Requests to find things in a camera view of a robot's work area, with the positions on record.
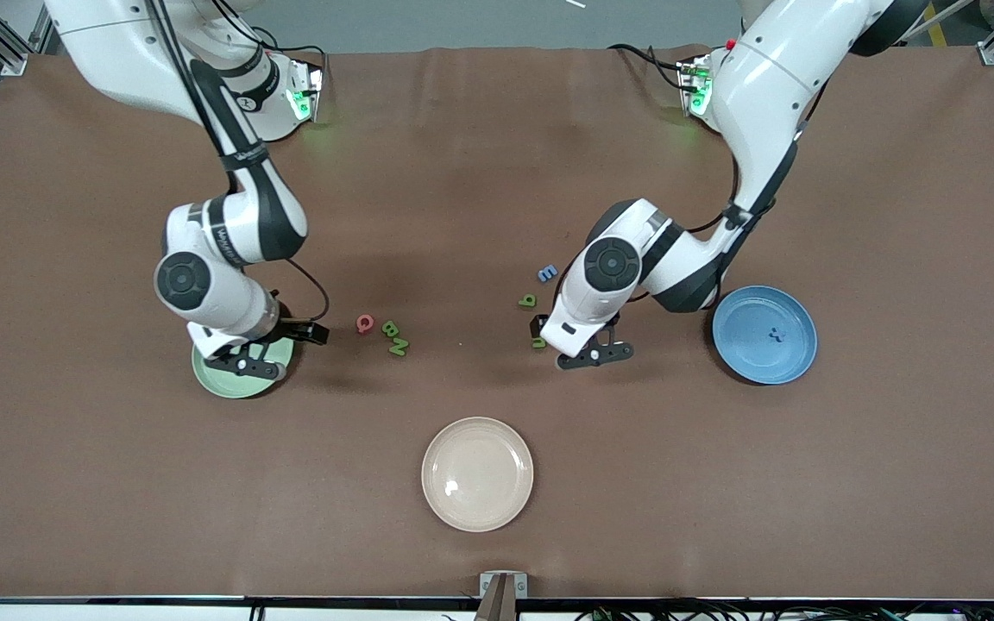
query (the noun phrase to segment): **gray floor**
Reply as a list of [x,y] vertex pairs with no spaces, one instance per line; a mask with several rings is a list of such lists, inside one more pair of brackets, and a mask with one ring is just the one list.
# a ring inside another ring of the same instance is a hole
[[[283,47],[316,43],[331,53],[620,42],[674,47],[722,43],[739,28],[739,9],[728,0],[580,1],[585,8],[568,0],[272,0],[246,19],[272,31]],[[951,2],[935,0],[935,7]],[[976,3],[942,28],[950,46],[970,46],[989,32]],[[930,40],[924,35],[914,44]]]

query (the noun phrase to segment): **plate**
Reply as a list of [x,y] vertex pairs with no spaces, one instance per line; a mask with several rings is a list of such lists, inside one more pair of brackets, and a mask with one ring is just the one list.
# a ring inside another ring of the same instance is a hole
[[[237,374],[229,373],[229,371],[210,369],[210,367],[205,365],[205,358],[202,358],[197,347],[191,345],[190,349],[192,349],[190,353],[190,365],[194,368],[194,377],[198,378],[198,383],[204,386],[205,390],[209,390],[209,392],[216,394],[218,397],[254,397],[256,394],[264,392],[264,390],[271,388],[275,384],[275,382],[269,379],[237,376]],[[261,351],[263,351],[263,346],[259,345],[259,343],[253,343],[252,356],[259,357]],[[293,341],[291,339],[284,338],[281,341],[272,342],[271,345],[267,346],[266,359],[268,361],[279,362],[280,365],[288,366],[292,358]]]
[[421,484],[431,510],[450,526],[486,533],[505,526],[532,495],[535,467],[524,439],[486,417],[455,421],[425,453]]
[[723,298],[715,307],[711,337],[735,373],[766,385],[802,376],[820,343],[804,305],[768,286],[742,287]]

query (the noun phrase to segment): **brown table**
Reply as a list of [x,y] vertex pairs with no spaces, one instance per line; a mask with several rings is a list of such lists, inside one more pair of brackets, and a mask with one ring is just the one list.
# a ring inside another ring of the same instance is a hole
[[[677,58],[682,51],[675,51]],[[473,593],[994,598],[994,67],[846,60],[730,272],[821,334],[778,388],[717,366],[703,315],[625,311],[639,353],[559,373],[526,293],[615,201],[680,223],[730,159],[639,60],[433,50],[332,60],[323,126],[272,153],[311,219],[331,344],[225,401],[151,291],[163,217],[216,196],[201,129],[34,58],[0,88],[0,596]],[[285,264],[251,270],[299,313]],[[355,316],[394,319],[406,358]],[[508,421],[537,478],[484,535],[418,469],[459,417]]]

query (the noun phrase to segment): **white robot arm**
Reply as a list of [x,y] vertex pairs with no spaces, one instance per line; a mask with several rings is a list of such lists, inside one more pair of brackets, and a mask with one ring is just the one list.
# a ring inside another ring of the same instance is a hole
[[687,111],[722,134],[738,167],[737,191],[717,227],[701,241],[645,199],[608,209],[569,267],[540,330],[563,353],[560,368],[630,357],[627,343],[602,347],[595,336],[611,330],[636,286],[671,313],[698,311],[718,298],[723,274],[792,166],[808,102],[848,52],[872,55],[895,43],[926,0],[766,4],[733,48],[683,68],[694,87],[685,97]]
[[[240,59],[234,50],[243,50],[241,66],[248,73],[226,70],[236,81],[253,74],[274,81],[271,67],[279,66],[277,60],[266,58],[261,46],[236,40],[232,48],[209,43],[210,31],[199,28],[206,22],[190,17],[200,16],[200,0],[170,4],[181,20],[161,0],[47,0],[60,38],[87,82],[119,102],[189,118],[208,131],[232,187],[216,198],[171,211],[163,258],[154,272],[155,291],[188,322],[194,346],[208,365],[279,380],[285,376],[282,365],[246,365],[246,343],[288,337],[323,345],[328,330],[312,319],[288,319],[285,306],[243,272],[245,265],[292,258],[308,232],[305,213],[272,164],[254,121],[259,118],[261,126],[288,133],[301,121],[296,114],[301,110],[288,102],[269,103],[279,94],[276,84],[273,91],[261,88],[267,95],[259,110],[245,114],[216,67],[198,59],[185,63],[189,54],[180,41],[198,41],[189,47],[202,55],[212,47],[214,62],[225,55],[226,62],[236,63]],[[209,28],[223,30],[224,25],[214,22]],[[182,31],[177,23],[185,24]],[[285,66],[291,66],[289,60]],[[293,101],[285,91],[281,88],[281,96]]]

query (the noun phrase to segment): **blue plate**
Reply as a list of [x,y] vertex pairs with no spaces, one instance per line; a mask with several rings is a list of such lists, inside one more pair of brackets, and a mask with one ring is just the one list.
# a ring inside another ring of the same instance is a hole
[[788,384],[815,361],[820,338],[796,298],[773,287],[731,292],[711,319],[715,349],[735,373],[758,384]]

